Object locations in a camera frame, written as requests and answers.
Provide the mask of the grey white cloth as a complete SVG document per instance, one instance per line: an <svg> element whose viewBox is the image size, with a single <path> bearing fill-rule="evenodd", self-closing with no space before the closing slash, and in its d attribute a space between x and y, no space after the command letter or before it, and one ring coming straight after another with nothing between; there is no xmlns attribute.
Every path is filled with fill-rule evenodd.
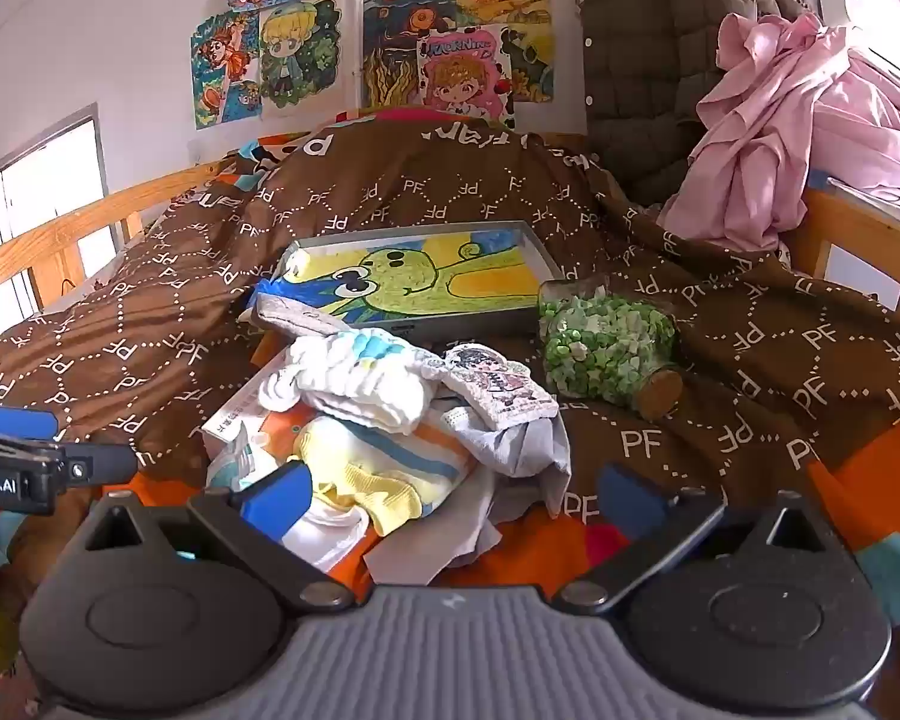
<svg viewBox="0 0 900 720"><path fill-rule="evenodd" d="M439 424L476 460L475 469L432 514L413 520L364 557L383 585L427 585L448 567L468 566L502 539L499 527L535 504L562 512L572 479L571 441L559 416L496 431L470 406L453 406Z"/></svg>

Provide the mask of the yellow striped baby cloth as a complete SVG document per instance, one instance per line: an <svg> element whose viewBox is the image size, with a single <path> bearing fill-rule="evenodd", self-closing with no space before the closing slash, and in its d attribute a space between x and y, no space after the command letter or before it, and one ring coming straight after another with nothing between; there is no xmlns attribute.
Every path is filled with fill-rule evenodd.
<svg viewBox="0 0 900 720"><path fill-rule="evenodd" d="M476 466L434 421L403 436L317 416L295 439L294 455L308 466L318 499L361 507L379 536L432 514Z"/></svg>

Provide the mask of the anime print white sock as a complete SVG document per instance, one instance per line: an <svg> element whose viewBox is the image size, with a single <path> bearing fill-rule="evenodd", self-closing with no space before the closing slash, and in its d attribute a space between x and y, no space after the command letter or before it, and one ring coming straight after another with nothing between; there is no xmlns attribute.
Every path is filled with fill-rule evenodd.
<svg viewBox="0 0 900 720"><path fill-rule="evenodd" d="M484 344L448 349L440 380L496 431L559 415L559 403L533 380L528 367Z"/></svg>

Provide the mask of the orange white paper box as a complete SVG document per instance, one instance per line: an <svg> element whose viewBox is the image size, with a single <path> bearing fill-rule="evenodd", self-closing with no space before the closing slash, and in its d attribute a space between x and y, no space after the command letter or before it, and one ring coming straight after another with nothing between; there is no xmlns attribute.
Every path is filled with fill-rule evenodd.
<svg viewBox="0 0 900 720"><path fill-rule="evenodd" d="M261 367L237 394L232 395L199 427L211 459L206 476L208 483L211 483L222 466L222 461L217 460L217 457L227 445L237 439L240 431L245 431L251 444L271 455L279 465L283 465L292 455L295 439L302 427L313 418L313 411L305 403L297 403L289 411L269 411L260 405L260 387L271 374L278 371L278 367L277 359Z"/></svg>

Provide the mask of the jar of green paper stars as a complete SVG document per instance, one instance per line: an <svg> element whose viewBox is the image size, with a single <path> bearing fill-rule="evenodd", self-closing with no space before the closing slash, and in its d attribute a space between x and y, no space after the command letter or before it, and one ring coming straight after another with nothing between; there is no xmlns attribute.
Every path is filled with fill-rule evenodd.
<svg viewBox="0 0 900 720"><path fill-rule="evenodd" d="M538 316L544 377L556 394L607 401L645 421L663 418L678 405L678 333L665 310L614 291L606 278L591 277L544 283Z"/></svg>

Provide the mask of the brown PF patterned blanket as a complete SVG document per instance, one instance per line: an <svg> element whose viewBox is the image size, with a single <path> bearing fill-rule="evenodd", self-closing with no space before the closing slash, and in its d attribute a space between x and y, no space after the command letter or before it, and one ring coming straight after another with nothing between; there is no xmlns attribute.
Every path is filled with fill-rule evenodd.
<svg viewBox="0 0 900 720"><path fill-rule="evenodd" d="M674 317L685 390L662 421L564 408L574 479L559 517L528 515L457 582L554 589L621 544L596 497L610 463L735 505L816 497L900 622L900 316L772 255L680 241L582 154L462 121L374 119L265 143L185 195L103 288L0 338L0 403L52 411L71 442L141 461L149 502L208 465L199 424L251 374L238 321L299 239L387 226L523 221L566 277L611 275Z"/></svg>

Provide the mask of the metal tray with frog drawing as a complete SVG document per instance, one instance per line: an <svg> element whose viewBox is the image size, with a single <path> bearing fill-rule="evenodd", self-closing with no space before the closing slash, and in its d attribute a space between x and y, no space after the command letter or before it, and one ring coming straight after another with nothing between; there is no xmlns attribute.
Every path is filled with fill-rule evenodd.
<svg viewBox="0 0 900 720"><path fill-rule="evenodd" d="M523 221L425 224L299 239L258 281L248 318L381 328L416 344L532 333L556 262Z"/></svg>

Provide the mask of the wooden shelf right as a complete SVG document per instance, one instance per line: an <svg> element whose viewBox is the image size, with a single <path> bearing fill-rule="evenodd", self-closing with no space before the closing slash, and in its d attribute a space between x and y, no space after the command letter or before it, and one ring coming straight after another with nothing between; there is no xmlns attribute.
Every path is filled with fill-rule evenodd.
<svg viewBox="0 0 900 720"><path fill-rule="evenodd" d="M798 271L825 278L832 249L841 249L900 286L899 206L834 181L805 188L803 203L802 224L784 234ZM900 313L900 293L896 310Z"/></svg>

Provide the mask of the orange haired girl drawing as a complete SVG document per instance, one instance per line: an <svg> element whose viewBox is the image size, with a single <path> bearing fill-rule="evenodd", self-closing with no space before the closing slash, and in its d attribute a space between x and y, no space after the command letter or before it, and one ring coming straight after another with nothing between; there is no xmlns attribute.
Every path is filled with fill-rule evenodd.
<svg viewBox="0 0 900 720"><path fill-rule="evenodd" d="M255 11L211 16L190 39L191 94L198 130L261 114L260 18Z"/></svg>

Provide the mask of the pink crumpled cloth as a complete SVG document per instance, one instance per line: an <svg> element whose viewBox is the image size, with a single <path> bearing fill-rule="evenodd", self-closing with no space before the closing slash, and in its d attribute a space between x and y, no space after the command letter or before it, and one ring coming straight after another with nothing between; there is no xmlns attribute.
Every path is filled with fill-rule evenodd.
<svg viewBox="0 0 900 720"><path fill-rule="evenodd" d="M813 13L725 16L720 82L697 103L706 135L658 222L685 241L738 252L777 247L802 224L811 171L900 194L900 84L859 49L860 34Z"/></svg>

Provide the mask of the blond boy green drawing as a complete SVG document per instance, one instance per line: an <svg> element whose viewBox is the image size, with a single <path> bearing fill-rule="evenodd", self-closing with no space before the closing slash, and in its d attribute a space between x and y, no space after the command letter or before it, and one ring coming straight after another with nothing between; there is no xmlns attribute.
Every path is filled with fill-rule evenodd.
<svg viewBox="0 0 900 720"><path fill-rule="evenodd" d="M297 2L265 13L260 28L265 107L289 110L338 81L341 16L336 0Z"/></svg>

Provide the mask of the pink anime girl drawing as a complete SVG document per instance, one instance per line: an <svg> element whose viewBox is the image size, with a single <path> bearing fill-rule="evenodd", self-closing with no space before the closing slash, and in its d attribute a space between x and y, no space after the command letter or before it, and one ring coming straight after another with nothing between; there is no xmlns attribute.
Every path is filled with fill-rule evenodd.
<svg viewBox="0 0 900 720"><path fill-rule="evenodd" d="M418 87L429 109L514 128L512 64L502 25L428 32L418 41Z"/></svg>

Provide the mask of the dark orange fish drawing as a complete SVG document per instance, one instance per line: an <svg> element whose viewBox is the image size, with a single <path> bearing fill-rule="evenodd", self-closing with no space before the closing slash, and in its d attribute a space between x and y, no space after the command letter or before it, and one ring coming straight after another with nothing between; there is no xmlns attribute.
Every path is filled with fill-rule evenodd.
<svg viewBox="0 0 900 720"><path fill-rule="evenodd" d="M457 0L364 0L362 105L386 109L419 104L419 37L457 26Z"/></svg>

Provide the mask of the olive quilted down jacket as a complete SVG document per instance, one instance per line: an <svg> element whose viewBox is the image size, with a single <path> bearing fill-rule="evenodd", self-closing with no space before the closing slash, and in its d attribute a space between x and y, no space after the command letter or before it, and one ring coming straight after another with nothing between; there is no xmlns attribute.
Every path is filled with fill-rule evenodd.
<svg viewBox="0 0 900 720"><path fill-rule="evenodd" d="M582 0L587 132L600 164L639 205L666 202L706 129L696 106L722 78L725 16L795 20L806 0Z"/></svg>

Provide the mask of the wooden bed rail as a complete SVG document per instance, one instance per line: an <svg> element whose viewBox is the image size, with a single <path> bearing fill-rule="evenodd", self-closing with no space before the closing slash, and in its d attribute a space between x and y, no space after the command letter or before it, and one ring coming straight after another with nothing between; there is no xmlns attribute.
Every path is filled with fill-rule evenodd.
<svg viewBox="0 0 900 720"><path fill-rule="evenodd" d="M198 187L221 172L221 161L198 164L144 184L110 193L105 199L22 232L0 245L0 284L25 273L38 309L45 309L86 281L77 243L92 232L116 227L121 242L141 234L142 211Z"/></svg>

